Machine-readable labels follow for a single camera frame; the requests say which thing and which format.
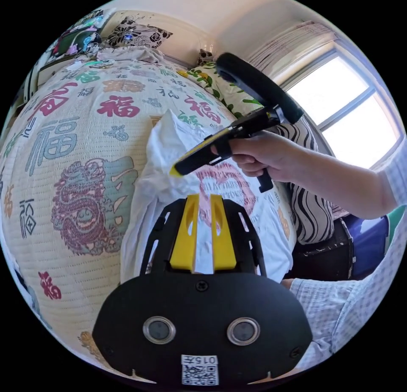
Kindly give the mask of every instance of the zebra print fabric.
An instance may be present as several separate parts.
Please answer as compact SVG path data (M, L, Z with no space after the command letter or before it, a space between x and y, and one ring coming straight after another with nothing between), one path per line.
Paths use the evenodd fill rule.
M271 132L284 136L300 146L318 151L314 134L302 117L295 125L282 124L270 129ZM288 183L291 194L294 224L297 241L301 245L316 244L325 241L334 233L332 204L304 188Z

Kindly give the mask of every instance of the curtain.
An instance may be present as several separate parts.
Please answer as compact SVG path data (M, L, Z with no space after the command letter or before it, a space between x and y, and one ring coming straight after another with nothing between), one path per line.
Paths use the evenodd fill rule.
M336 34L330 28L306 21L263 44L249 55L248 62L273 78L296 60L336 39Z

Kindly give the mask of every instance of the window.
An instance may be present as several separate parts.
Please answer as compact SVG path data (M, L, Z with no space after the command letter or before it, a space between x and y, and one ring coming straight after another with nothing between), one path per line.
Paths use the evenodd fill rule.
M371 168L397 143L400 132L380 94L336 51L296 76L286 90L339 160Z

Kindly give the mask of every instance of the screw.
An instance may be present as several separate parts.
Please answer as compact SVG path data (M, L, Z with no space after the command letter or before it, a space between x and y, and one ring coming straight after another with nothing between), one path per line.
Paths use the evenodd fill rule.
M209 285L207 282L204 280L200 280L196 285L195 285L196 290L198 291L206 291L209 288Z
M300 347L294 348L291 352L290 352L290 358L297 358L301 353L301 349Z

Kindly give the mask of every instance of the qr code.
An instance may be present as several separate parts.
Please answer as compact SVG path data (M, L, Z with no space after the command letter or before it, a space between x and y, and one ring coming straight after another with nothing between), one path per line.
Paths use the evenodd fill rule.
M218 385L217 366L209 365L183 365L183 385L211 386Z

